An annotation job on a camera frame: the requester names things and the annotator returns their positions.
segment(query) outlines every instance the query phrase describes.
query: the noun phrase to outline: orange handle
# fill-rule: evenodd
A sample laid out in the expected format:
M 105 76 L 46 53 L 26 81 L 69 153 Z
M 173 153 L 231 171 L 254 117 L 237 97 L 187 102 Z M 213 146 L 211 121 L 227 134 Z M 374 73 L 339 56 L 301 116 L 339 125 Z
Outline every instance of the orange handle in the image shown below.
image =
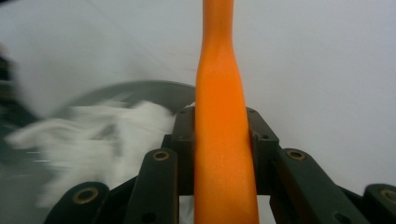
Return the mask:
M 195 223 L 259 223 L 248 117 L 233 54 L 233 0 L 204 0 L 195 134 Z

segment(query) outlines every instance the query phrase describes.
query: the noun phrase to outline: white background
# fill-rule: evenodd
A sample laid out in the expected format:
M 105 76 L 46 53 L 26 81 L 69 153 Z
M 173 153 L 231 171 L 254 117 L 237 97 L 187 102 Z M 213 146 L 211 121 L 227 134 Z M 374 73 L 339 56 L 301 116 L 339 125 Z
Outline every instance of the white background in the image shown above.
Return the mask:
M 40 116 L 114 83 L 194 84 L 199 0 L 21 0 L 0 6 L 18 93 Z M 396 2 L 235 0 L 247 105 L 282 147 L 359 194 L 396 185 Z

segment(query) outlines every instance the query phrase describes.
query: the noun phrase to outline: orange tool handle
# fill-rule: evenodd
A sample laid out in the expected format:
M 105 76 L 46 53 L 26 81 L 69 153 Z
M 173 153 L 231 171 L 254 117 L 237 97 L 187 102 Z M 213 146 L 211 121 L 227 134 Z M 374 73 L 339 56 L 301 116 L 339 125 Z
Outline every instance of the orange tool handle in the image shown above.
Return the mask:
M 259 223 L 233 0 L 204 0 L 195 105 L 195 224 Z

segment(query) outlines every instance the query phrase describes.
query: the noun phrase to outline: white surface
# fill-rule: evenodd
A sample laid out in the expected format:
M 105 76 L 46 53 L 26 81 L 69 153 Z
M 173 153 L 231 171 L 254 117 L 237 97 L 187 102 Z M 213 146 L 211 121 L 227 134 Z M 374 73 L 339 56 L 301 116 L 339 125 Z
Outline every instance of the white surface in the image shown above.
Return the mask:
M 247 105 L 339 185 L 396 185 L 396 2 L 235 0 Z M 201 1 L 16 1 L 0 42 L 39 115 L 136 79 L 193 84 Z

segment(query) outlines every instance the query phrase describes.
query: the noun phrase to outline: crumpled white fabric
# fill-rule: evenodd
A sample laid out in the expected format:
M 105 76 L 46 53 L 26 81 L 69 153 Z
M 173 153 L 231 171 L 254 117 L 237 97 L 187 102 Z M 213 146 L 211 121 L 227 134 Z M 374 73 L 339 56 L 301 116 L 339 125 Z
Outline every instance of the crumpled white fabric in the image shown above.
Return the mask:
M 132 108 L 117 100 L 72 106 L 70 119 L 44 119 L 6 137 L 16 149 L 37 147 L 56 171 L 36 205 L 51 207 L 75 185 L 98 181 L 114 189 L 138 175 L 145 154 L 161 147 L 175 117 L 142 101 Z M 180 197 L 180 223 L 193 222 L 193 198 Z

